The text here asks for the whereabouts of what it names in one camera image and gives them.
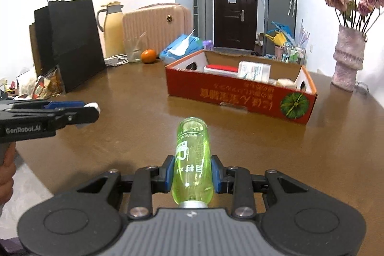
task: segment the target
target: wooden table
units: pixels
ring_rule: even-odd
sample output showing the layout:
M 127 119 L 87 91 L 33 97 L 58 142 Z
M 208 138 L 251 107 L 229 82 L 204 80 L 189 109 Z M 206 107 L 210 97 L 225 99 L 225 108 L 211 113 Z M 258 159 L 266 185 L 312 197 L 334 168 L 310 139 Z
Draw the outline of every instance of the wooden table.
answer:
M 360 256 L 384 250 L 384 109 L 371 97 L 350 94 L 313 74 L 318 89 L 306 126 L 203 102 L 168 97 L 163 66 L 123 65 L 98 74 L 65 100 L 96 101 L 99 120 L 54 138 L 19 142 L 17 148 L 53 193 L 111 168 L 125 173 L 160 165 L 174 154 L 176 128 L 196 116 L 209 127 L 211 153 L 224 166 L 263 174 L 275 168 L 357 208 L 367 221 Z M 258 209 L 262 210 L 260 197 Z M 171 195 L 154 195 L 154 209 L 174 206 Z M 212 206 L 230 205 L 215 195 Z

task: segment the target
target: screw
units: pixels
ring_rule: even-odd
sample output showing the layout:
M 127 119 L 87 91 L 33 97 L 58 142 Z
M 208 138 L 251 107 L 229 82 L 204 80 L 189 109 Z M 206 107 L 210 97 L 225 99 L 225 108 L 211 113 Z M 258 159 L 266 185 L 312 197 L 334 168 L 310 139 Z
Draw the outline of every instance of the screw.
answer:
M 142 206 L 136 206 L 132 208 L 129 213 L 133 217 L 145 217 L 149 214 L 149 210 L 145 207 Z
M 246 206 L 238 207 L 235 210 L 235 214 L 239 217 L 249 217 L 253 215 L 253 209 Z

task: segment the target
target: orange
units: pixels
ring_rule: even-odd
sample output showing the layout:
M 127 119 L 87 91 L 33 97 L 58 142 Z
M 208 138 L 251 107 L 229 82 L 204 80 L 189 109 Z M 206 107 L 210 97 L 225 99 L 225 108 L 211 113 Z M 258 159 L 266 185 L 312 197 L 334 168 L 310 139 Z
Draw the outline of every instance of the orange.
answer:
M 143 53 L 141 54 L 141 62 L 142 63 L 155 62 L 156 58 L 157 58 L 157 53 L 153 49 L 144 50 Z

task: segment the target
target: pink vase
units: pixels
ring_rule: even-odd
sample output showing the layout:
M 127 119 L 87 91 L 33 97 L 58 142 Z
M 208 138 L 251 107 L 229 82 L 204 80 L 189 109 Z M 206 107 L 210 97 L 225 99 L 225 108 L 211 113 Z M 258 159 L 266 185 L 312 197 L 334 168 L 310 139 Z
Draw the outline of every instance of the pink vase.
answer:
M 332 84 L 352 92 L 358 70 L 362 70 L 366 36 L 355 29 L 340 26 L 333 59 L 336 60 Z

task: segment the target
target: bottle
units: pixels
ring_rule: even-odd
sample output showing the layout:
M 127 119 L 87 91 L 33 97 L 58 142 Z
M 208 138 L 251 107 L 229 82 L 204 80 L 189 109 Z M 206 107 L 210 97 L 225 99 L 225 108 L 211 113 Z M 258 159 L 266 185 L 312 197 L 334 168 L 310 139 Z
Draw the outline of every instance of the bottle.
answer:
M 180 208 L 207 208 L 213 191 L 207 125 L 189 117 L 177 129 L 172 196 Z
M 102 5 L 106 9 L 97 12 L 96 24 L 100 31 L 104 33 L 105 57 L 110 58 L 114 55 L 124 54 L 123 26 L 122 26 L 122 8 L 119 1 L 110 2 Z M 106 12 L 104 27 L 100 25 L 99 14 Z

